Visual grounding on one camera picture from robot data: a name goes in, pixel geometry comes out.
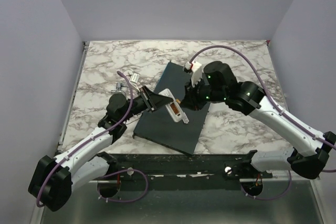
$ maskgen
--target white plastic part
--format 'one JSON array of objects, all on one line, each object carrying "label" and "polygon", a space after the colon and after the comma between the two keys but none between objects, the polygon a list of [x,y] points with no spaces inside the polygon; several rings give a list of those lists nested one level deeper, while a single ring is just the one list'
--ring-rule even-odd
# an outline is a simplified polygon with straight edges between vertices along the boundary
[{"label": "white plastic part", "polygon": [[[315,155],[316,148],[322,147],[323,144],[321,142],[314,140],[314,137],[309,136],[284,118],[283,115],[273,108],[273,105],[269,102],[267,97],[264,97],[259,104],[261,105],[261,108],[253,110],[249,116],[261,121],[282,136],[286,141],[292,144],[302,156],[307,157]],[[309,127],[288,111],[286,111],[286,114],[312,132],[315,136],[324,139],[322,132]]]},{"label": "white plastic part", "polygon": [[192,62],[191,71],[193,72],[193,75],[191,76],[191,85],[194,87],[202,78],[202,64],[200,64],[197,61]]},{"label": "white plastic part", "polygon": [[[59,163],[64,157],[68,156],[77,146],[86,140],[92,138],[93,136],[105,131],[104,128],[96,127],[90,135],[80,141],[71,149],[63,152],[57,156],[56,163]],[[78,150],[73,156],[69,158],[69,160],[65,161],[62,164],[62,167],[69,167],[69,171],[71,174],[75,174],[79,168],[81,168],[88,160],[93,158],[97,153],[99,153],[102,149],[110,146],[112,143],[112,136],[107,132],[104,135],[96,138],[95,140],[89,142],[85,146],[83,146],[80,150]]]},{"label": "white plastic part", "polygon": [[251,165],[260,172],[266,170],[291,170],[287,158],[292,155],[293,151],[293,148],[273,152],[257,151],[252,157]]},{"label": "white plastic part", "polygon": [[130,79],[130,83],[137,84],[139,81],[140,75],[138,73],[133,73]]},{"label": "white plastic part", "polygon": [[127,174],[128,174],[129,176],[132,176],[132,175],[134,174],[134,171],[133,171],[133,168],[132,168],[132,167],[129,167],[127,170],[129,170],[129,171],[127,171]]},{"label": "white plastic part", "polygon": [[95,178],[104,176],[107,173],[109,166],[110,165],[102,157],[94,157],[89,162],[86,162],[72,176],[72,191],[78,189]]},{"label": "white plastic part", "polygon": [[179,103],[176,101],[176,99],[173,96],[173,94],[170,91],[170,89],[164,89],[159,94],[160,95],[164,95],[165,97],[170,97],[170,98],[173,99],[173,102],[171,102],[170,104],[166,105],[166,109],[167,109],[169,115],[171,116],[171,118],[174,120],[174,122],[177,123],[180,120],[183,120],[183,122],[185,124],[189,123],[189,119],[188,119],[187,115],[181,109]]},{"label": "white plastic part", "polygon": [[139,78],[140,78],[140,74],[138,73],[133,73],[131,78],[130,78],[130,84],[137,90],[137,92],[140,92],[140,89],[137,85],[137,83],[139,82]]},{"label": "white plastic part", "polygon": [[191,85],[194,87],[202,78],[202,64],[197,61],[193,61],[192,63],[187,61],[184,64],[184,68],[192,71]]}]

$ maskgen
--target white cable clip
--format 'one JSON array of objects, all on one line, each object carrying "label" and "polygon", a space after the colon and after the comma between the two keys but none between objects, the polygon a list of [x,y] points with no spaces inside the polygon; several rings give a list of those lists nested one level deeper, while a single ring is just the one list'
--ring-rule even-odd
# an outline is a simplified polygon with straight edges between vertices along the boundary
[{"label": "white cable clip", "polygon": [[284,114],[285,113],[285,109],[283,109],[281,112],[279,112],[279,115],[281,116],[282,114]]},{"label": "white cable clip", "polygon": [[185,68],[186,70],[190,70],[190,69],[192,68],[192,66],[193,66],[193,64],[190,63],[189,61],[187,61],[187,62],[184,64],[184,68]]}]

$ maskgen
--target dark gray tray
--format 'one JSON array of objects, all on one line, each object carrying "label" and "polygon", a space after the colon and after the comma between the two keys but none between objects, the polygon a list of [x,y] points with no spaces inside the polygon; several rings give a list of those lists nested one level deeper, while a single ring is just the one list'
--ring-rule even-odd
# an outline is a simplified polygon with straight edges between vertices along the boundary
[{"label": "dark gray tray", "polygon": [[[170,89],[176,99],[184,97],[184,85],[190,80],[190,75],[183,72],[183,67],[169,62],[156,85],[154,92],[159,93]],[[175,123],[166,108],[154,113],[144,112],[137,123],[133,136],[145,138],[184,154],[192,155],[195,151],[198,138],[209,104],[201,111],[183,109],[189,118],[189,124],[182,121]]]}]

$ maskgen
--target white connector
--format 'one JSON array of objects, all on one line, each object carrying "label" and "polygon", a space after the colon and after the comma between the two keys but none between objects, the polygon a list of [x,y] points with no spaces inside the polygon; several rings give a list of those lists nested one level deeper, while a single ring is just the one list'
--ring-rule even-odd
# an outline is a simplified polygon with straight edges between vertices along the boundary
[{"label": "white connector", "polygon": [[176,101],[170,89],[164,89],[159,94],[173,99],[173,102],[166,105],[166,109],[169,115],[171,116],[171,118],[174,120],[174,122],[177,123],[180,120],[183,120],[185,124],[189,123],[189,119],[187,115],[181,109],[179,103]]},{"label": "white connector", "polygon": [[187,61],[184,65],[184,68],[192,71],[191,85],[194,87],[202,78],[202,64],[197,61],[193,61],[192,63]]},{"label": "white connector", "polygon": [[130,84],[137,90],[137,92],[140,92],[140,89],[138,87],[138,82],[139,82],[140,75],[138,73],[133,73],[131,78],[130,78]]}]

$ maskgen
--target small white object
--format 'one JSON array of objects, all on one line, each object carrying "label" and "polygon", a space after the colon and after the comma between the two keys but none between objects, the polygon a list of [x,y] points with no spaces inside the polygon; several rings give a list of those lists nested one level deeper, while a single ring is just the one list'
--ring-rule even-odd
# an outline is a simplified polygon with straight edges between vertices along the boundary
[{"label": "small white object", "polygon": [[193,61],[191,66],[192,76],[191,76],[191,85],[194,87],[202,78],[202,64],[197,61]]},{"label": "small white object", "polygon": [[174,122],[177,123],[180,120],[183,120],[183,122],[187,124],[189,122],[189,119],[187,115],[183,112],[183,110],[181,109],[179,103],[176,101],[170,89],[164,89],[159,94],[173,99],[173,102],[166,105],[166,109],[169,115],[171,116],[171,118],[174,120]]},{"label": "small white object", "polygon": [[138,73],[133,73],[130,79],[130,83],[137,84],[139,81],[140,75]]},{"label": "small white object", "polygon": [[190,70],[190,69],[191,69],[191,66],[192,66],[192,64],[191,64],[189,61],[187,61],[187,62],[184,64],[184,68],[185,68],[186,70]]},{"label": "small white object", "polygon": [[286,110],[281,110],[281,112],[279,113],[279,115],[282,115],[285,113]]},{"label": "small white object", "polygon": [[132,167],[128,168],[127,170],[129,170],[129,171],[127,171],[127,174],[128,174],[129,176],[132,176],[132,175],[134,174],[134,171],[133,171],[133,168],[132,168]]},{"label": "small white object", "polygon": [[140,75],[138,73],[133,73],[130,79],[130,84],[137,90],[137,92],[140,92],[140,89],[137,85],[139,82]]},{"label": "small white object", "polygon": [[232,169],[229,166],[226,166],[224,171],[225,171],[226,174],[231,174],[232,173]]}]

